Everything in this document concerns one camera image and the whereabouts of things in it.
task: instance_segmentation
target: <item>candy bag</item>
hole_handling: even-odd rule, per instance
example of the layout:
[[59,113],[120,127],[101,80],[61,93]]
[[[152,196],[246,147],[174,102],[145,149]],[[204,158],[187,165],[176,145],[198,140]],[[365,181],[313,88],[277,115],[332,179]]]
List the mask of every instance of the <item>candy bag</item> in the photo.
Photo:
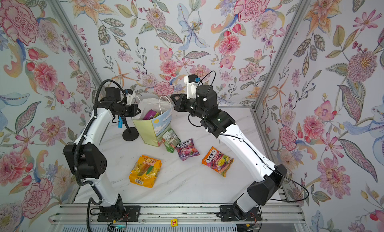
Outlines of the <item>candy bag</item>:
[[173,131],[173,129],[171,128],[164,133],[163,138],[161,140],[164,142],[167,151],[171,153],[173,153],[173,151],[175,150],[176,145],[181,142],[179,137],[176,135],[175,131]]
[[212,147],[204,157],[202,164],[214,169],[216,172],[225,177],[225,173],[231,167],[233,158],[226,156],[214,147]]
[[161,160],[141,156],[133,167],[129,181],[144,187],[152,188],[161,168]]
[[181,160],[186,160],[188,157],[200,155],[194,146],[193,139],[188,139],[176,146],[177,153]]

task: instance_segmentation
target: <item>white marble tabletop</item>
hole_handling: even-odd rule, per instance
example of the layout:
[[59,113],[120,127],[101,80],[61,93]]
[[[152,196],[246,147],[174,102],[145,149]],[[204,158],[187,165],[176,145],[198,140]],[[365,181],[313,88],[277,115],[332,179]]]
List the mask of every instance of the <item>white marble tabletop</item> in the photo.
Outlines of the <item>white marble tabletop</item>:
[[[225,108],[239,125],[247,138],[262,153],[263,147],[249,109]],[[106,173],[124,203],[229,203],[234,202],[253,182],[243,163],[224,143],[220,143],[204,128],[194,127],[187,120],[187,112],[172,112],[171,127],[181,141],[193,138],[200,155],[181,161],[177,151],[169,153],[164,144],[159,148],[144,144],[139,136],[135,141],[122,139],[125,128],[110,124],[99,150],[107,158]],[[200,124],[199,118],[191,118]],[[214,146],[220,152],[234,158],[226,177],[201,163],[209,149]],[[153,188],[132,184],[129,173],[141,155],[161,159],[162,166]],[[96,194],[90,186],[80,188],[74,203],[87,203]],[[280,199],[278,192],[273,196]]]

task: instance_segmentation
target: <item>orange candy package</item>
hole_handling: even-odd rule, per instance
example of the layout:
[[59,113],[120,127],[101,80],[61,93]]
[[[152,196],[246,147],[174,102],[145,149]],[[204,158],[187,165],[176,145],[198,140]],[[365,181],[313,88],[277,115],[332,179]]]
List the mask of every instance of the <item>orange candy package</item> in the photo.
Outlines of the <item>orange candy package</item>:
[[152,188],[161,168],[161,160],[141,156],[133,167],[129,181],[131,183]]
[[212,147],[201,163],[211,169],[214,169],[216,172],[225,177],[225,173],[229,170],[231,164],[233,163],[233,158],[226,156]]

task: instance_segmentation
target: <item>wall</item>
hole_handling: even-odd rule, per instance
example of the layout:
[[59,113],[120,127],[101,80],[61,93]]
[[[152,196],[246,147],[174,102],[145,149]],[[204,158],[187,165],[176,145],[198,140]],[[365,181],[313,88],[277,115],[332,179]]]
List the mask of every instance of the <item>wall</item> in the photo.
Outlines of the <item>wall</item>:
[[313,232],[384,231],[382,1],[313,0],[257,109]]
[[77,185],[63,148],[94,85],[45,0],[0,0],[0,231],[46,231]]
[[[220,105],[251,105],[299,0],[60,0],[101,78],[141,98],[211,70]],[[204,82],[212,82],[210,74]]]

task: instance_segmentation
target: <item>bag handle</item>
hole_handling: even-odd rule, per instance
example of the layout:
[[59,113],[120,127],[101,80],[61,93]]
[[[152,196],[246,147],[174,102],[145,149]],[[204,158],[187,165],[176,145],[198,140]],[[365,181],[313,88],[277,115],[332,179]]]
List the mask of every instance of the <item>bag handle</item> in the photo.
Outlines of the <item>bag handle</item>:
[[159,98],[159,108],[160,108],[160,112],[161,114],[163,114],[163,111],[161,111],[161,107],[160,107],[160,100],[162,97],[165,97],[168,101],[169,101],[169,108],[172,108],[172,103],[170,102],[169,98],[167,96],[164,96],[162,95],[160,98]]

